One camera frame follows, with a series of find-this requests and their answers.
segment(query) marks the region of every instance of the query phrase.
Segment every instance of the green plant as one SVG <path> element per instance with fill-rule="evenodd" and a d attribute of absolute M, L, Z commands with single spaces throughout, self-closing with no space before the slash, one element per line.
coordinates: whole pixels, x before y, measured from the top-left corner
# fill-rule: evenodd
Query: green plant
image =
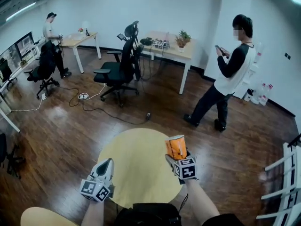
<path fill-rule="evenodd" d="M 191 41 L 191 37 L 184 30 L 181 30 L 179 36 L 175 36 L 175 41 L 180 48 L 184 48 Z"/>

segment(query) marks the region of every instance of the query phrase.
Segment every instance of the black sleeve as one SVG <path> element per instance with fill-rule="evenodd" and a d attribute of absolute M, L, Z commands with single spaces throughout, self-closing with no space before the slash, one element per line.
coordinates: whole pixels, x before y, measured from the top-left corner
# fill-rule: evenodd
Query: black sleeve
<path fill-rule="evenodd" d="M 243 65 L 245 58 L 246 58 L 246 54 L 244 53 L 241 47 L 238 47 L 233 51 L 231 59 L 228 62 L 228 64 L 226 64 L 222 56 L 218 56 L 217 58 L 218 66 L 223 76 L 225 76 L 226 78 L 232 77 Z"/>
<path fill-rule="evenodd" d="M 234 214 L 223 214 L 210 218 L 202 226 L 219 225 L 244 226 Z"/>

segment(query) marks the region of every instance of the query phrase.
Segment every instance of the man in black cap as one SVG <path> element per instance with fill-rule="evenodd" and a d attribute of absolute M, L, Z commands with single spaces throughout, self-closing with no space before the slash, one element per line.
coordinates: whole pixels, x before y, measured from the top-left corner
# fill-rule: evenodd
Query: man in black cap
<path fill-rule="evenodd" d="M 56 36 L 52 34 L 52 26 L 51 23 L 53 22 L 54 18 L 56 17 L 56 14 L 49 13 L 47 16 L 47 19 L 43 25 L 43 35 L 45 37 L 45 41 L 51 41 L 53 43 L 54 47 L 54 57 L 55 57 L 55 63 L 57 66 L 57 69 L 61 73 L 61 78 L 65 78 L 67 76 L 71 75 L 71 72 L 68 71 L 68 68 L 64 69 L 63 59 L 62 59 L 62 51 L 60 50 L 60 47 L 58 46 L 58 39 L 60 39 L 60 36 Z"/>

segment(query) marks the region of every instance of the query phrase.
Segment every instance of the black cap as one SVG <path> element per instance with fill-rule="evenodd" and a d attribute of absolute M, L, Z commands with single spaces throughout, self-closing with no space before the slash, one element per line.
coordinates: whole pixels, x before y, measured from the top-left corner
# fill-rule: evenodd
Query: black cap
<path fill-rule="evenodd" d="M 47 18 L 49 18 L 49 17 L 51 17 L 51 16 L 56 17 L 56 14 L 55 14 L 55 13 L 49 13 L 49 14 L 47 15 Z"/>

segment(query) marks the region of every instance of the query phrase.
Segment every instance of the hand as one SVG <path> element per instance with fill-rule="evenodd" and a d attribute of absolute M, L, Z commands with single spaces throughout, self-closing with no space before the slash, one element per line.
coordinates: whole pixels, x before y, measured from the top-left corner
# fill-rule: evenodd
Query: hand
<path fill-rule="evenodd" d="M 222 56 L 222 52 L 218 48 L 216 48 L 216 54 L 217 56 Z"/>
<path fill-rule="evenodd" d="M 224 54 L 227 56 L 227 57 L 230 57 L 230 52 L 225 50 L 223 47 L 221 47 L 221 50 L 224 52 Z"/>

